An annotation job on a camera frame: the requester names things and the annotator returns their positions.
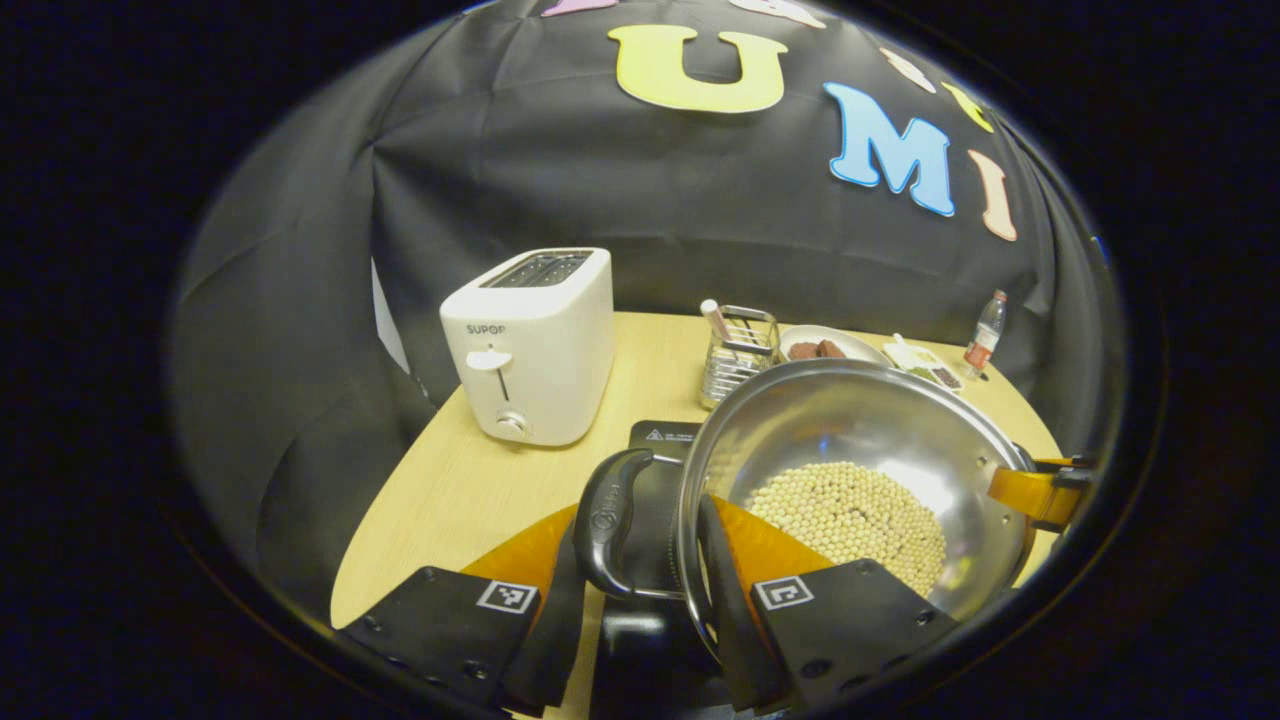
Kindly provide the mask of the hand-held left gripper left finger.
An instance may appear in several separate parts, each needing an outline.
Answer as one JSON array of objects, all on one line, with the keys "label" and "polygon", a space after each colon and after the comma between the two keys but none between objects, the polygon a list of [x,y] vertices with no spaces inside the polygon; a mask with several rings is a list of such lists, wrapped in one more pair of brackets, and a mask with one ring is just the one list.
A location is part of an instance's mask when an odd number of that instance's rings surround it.
[{"label": "hand-held left gripper left finger", "polygon": [[483,708],[540,716],[561,706],[584,618],[577,510],[535,521],[460,571],[420,568],[340,634],[410,680]]}]

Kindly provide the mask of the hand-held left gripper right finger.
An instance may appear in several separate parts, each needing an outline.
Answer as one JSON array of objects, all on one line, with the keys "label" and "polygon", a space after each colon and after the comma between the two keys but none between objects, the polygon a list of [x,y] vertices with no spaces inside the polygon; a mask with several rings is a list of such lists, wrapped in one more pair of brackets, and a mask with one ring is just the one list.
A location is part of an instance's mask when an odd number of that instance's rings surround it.
[{"label": "hand-held left gripper right finger", "polygon": [[737,710],[856,698],[957,625],[879,562],[831,562],[716,496],[700,500],[698,543]]}]

